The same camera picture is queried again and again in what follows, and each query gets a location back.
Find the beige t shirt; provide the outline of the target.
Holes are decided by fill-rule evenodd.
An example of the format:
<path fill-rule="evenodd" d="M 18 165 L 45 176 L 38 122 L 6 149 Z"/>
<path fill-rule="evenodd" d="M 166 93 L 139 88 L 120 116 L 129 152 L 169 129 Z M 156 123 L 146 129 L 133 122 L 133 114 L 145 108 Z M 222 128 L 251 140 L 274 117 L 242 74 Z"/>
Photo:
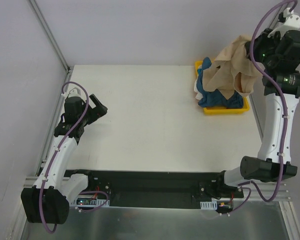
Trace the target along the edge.
<path fill-rule="evenodd" d="M 206 92 L 219 90 L 228 100 L 234 93 L 247 97 L 254 91 L 261 73 L 247 58 L 245 44 L 251 41 L 248 35 L 238 36 L 213 60 L 211 67 L 203 71 L 202 86 Z"/>

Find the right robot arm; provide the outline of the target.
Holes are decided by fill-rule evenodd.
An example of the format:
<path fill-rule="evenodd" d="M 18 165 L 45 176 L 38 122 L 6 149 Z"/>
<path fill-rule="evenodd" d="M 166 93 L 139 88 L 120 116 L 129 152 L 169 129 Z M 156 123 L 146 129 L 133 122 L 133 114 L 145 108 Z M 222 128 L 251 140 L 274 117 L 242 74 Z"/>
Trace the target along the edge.
<path fill-rule="evenodd" d="M 263 65 L 262 83 L 266 117 L 257 157 L 244 156 L 240 166 L 221 173 L 215 192 L 227 197 L 233 187 L 252 180 L 280 182 L 294 177 L 298 168 L 291 164 L 290 142 L 293 118 L 300 100 L 300 31 L 285 33 L 265 29 L 245 44 L 247 58 Z"/>

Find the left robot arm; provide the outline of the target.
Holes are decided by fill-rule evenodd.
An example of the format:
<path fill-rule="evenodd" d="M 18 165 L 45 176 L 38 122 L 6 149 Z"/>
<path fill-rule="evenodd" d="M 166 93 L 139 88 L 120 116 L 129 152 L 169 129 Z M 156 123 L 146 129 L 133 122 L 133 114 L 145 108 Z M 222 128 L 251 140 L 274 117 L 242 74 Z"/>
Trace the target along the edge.
<path fill-rule="evenodd" d="M 79 95 L 65 99 L 47 162 L 33 186 L 25 187 L 21 192 L 22 205 L 30 223 L 64 224 L 77 196 L 81 192 L 89 195 L 95 191 L 95 181 L 84 173 L 73 174 L 66 183 L 63 178 L 85 126 L 106 115 L 107 111 L 94 94 L 88 101 Z"/>

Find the white cloth in bin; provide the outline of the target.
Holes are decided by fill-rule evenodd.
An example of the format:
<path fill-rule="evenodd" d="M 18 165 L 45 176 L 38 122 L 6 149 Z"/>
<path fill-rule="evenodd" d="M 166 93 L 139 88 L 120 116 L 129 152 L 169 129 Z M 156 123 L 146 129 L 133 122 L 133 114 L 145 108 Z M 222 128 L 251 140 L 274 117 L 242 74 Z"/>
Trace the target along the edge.
<path fill-rule="evenodd" d="M 199 88 L 198 88 L 198 83 L 200 85 L 202 85 L 202 77 L 203 77 L 203 70 L 202 70 L 202 66 L 199 65 L 198 68 L 196 69 L 196 73 L 197 73 L 197 78 L 194 82 L 194 92 L 196 93 L 196 96 L 195 98 L 197 100 L 201 100 L 203 98 L 203 94 L 199 91 Z"/>

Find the blue t shirt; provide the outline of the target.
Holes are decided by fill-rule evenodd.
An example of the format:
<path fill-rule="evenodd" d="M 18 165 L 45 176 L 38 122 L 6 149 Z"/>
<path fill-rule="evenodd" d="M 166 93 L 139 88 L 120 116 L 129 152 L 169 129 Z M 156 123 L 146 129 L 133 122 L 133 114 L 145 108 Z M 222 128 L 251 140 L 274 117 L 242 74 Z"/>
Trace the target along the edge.
<path fill-rule="evenodd" d="M 202 62 L 202 70 L 209 69 L 212 65 L 212 61 L 209 57 L 205 57 Z M 203 88 L 203 76 L 202 74 L 202 85 L 197 84 L 199 91 L 203 94 L 203 98 L 198 100 L 198 105 L 202 108 L 211 108 L 216 106 L 224 106 L 231 109 L 240 109 L 243 107 L 243 97 L 239 95 L 236 91 L 229 98 L 226 99 L 222 93 L 216 89 L 213 92 L 205 91 Z"/>

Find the yellow plastic bin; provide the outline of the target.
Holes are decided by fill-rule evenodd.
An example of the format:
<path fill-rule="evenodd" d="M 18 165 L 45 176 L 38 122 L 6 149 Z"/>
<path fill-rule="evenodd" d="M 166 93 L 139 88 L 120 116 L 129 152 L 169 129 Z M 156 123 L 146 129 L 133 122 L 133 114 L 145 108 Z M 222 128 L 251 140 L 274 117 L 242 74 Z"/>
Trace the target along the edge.
<path fill-rule="evenodd" d="M 203 61 L 195 61 L 194 62 L 194 69 L 195 69 L 195 74 L 197 77 L 196 70 L 199 65 L 202 66 Z M 225 106 L 214 106 L 214 107 L 203 107 L 202 108 L 203 113 L 205 115 L 240 115 L 243 113 L 246 113 L 250 110 L 250 104 L 249 101 L 246 97 L 243 98 L 243 107 L 242 108 L 226 108 Z"/>

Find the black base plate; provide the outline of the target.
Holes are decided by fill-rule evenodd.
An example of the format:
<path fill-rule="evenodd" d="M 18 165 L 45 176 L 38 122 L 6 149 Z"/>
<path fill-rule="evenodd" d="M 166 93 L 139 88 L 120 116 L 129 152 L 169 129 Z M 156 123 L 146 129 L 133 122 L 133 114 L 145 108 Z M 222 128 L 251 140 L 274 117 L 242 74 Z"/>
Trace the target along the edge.
<path fill-rule="evenodd" d="M 199 209 L 213 199 L 241 199 L 244 194 L 226 186 L 223 172 L 155 172 L 66 170 L 65 177 L 88 176 L 88 191 L 111 207 Z"/>

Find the left aluminium frame post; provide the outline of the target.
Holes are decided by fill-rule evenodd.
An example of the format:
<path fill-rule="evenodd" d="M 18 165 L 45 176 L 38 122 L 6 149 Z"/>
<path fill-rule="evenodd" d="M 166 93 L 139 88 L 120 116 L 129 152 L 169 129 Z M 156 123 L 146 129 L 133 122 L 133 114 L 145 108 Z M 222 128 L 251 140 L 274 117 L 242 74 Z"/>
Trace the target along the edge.
<path fill-rule="evenodd" d="M 38 4 L 38 2 L 36 0 L 28 0 L 27 1 L 35 15 L 35 17 L 37 18 L 44 34 L 46 35 L 48 41 L 50 42 L 51 46 L 52 46 L 52 49 L 54 51 L 54 53 L 56 54 L 59 62 L 61 63 L 63 69 L 65 70 L 65 72 L 68 74 L 71 72 L 71 67 L 70 65 L 67 63 L 67 60 L 64 56 L 64 54 L 62 53 L 62 50 L 60 48 L 60 46 L 58 45 L 55 37 L 54 37 L 54 34 L 43 14 L 43 12 L 41 11 L 40 9 L 40 6 Z"/>

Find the aluminium front rail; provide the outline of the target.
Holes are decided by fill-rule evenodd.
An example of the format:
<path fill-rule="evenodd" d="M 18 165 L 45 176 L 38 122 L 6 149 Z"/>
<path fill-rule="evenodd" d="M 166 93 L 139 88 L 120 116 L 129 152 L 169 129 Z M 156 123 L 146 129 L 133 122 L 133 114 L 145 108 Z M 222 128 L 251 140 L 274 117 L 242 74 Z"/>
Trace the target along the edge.
<path fill-rule="evenodd" d="M 35 181 L 37 180 L 37 176 L 27 176 L 25 179 L 25 182 L 23 184 L 24 188 L 30 188 L 33 186 L 33 184 L 35 183 Z M 259 187 L 262 195 L 266 198 L 269 199 L 275 189 L 277 184 L 275 182 L 268 182 L 268 183 L 263 183 L 263 182 L 256 182 L 256 185 Z M 251 189 L 251 195 L 249 200 L 250 201 L 261 201 L 262 198 L 259 195 L 258 190 L 256 189 L 256 187 L 251 183 L 251 184 L 247 184 L 242 186 L 242 188 L 250 188 Z M 285 182 L 281 182 L 280 183 L 280 187 L 279 190 L 276 194 L 276 197 L 274 199 L 274 201 L 277 202 L 291 202 L 292 196 L 291 196 L 291 192 L 288 190 L 288 185 Z"/>

